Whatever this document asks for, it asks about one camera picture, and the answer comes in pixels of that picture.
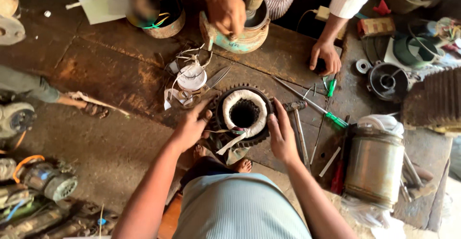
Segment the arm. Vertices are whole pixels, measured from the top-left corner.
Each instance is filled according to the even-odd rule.
[[[317,66],[317,59],[322,58],[326,63],[326,71],[322,75],[335,74],[341,69],[341,60],[335,51],[333,42],[344,24],[357,14],[368,0],[331,0],[330,16],[319,40],[312,48],[310,69]]]
[[[287,168],[290,182],[303,209],[313,238],[357,238],[323,190],[301,162],[295,142],[295,133],[280,102],[274,98],[278,118],[269,116],[271,148],[274,156]]]
[[[209,100],[204,100],[188,112],[162,147],[125,206],[112,235],[113,239],[157,238],[176,162],[181,153],[192,147],[200,137],[205,136],[202,132],[212,113],[207,110],[205,118],[202,119],[199,118],[199,114],[208,102]]]

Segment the hand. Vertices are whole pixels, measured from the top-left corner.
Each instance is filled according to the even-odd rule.
[[[243,0],[207,0],[210,23],[224,35],[238,35],[247,20]]]
[[[203,100],[189,111],[171,135],[169,142],[174,143],[181,153],[191,148],[200,138],[208,138],[209,132],[203,132],[203,130],[213,113],[207,110],[203,118],[200,118],[200,113],[209,102],[210,99]]]
[[[318,40],[317,43],[312,47],[310,69],[313,71],[317,66],[317,59],[322,58],[326,63],[326,71],[320,75],[326,76],[329,74],[335,74],[341,69],[341,60],[335,50],[335,46],[332,41]]]
[[[291,128],[288,114],[280,102],[274,98],[277,118],[274,114],[268,117],[269,133],[271,134],[271,148],[275,158],[285,165],[301,162],[296,148],[295,132]]]

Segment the gray shirt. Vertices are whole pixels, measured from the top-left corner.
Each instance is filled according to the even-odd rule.
[[[203,176],[183,192],[174,239],[311,238],[290,201],[262,174]]]

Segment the orange cable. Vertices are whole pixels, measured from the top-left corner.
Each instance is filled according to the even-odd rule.
[[[16,177],[16,174],[18,173],[19,169],[25,165],[26,163],[28,163],[29,161],[33,160],[33,159],[42,159],[42,160],[45,160],[45,157],[43,157],[42,155],[32,155],[32,156],[29,156],[27,157],[26,159],[22,160],[17,166],[16,166],[16,169],[14,170],[13,172],[13,179],[16,183],[20,183],[21,181],[19,180],[18,177]]]
[[[23,139],[24,139],[24,136],[26,136],[26,131],[23,132],[23,134],[22,134],[21,137],[19,138],[18,142],[16,143],[16,145],[14,146],[14,148],[13,148],[12,151],[16,150],[16,149],[19,147],[19,145],[21,144],[21,142],[22,142]]]

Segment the red object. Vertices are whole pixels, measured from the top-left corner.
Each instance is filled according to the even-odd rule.
[[[335,177],[331,181],[331,192],[337,195],[341,195],[344,185],[344,162],[339,160],[338,167],[335,172]]]
[[[381,0],[381,2],[379,2],[378,7],[373,7],[373,10],[382,16],[385,16],[386,14],[390,13],[390,9],[387,7],[387,4],[386,2],[384,2],[384,0]]]

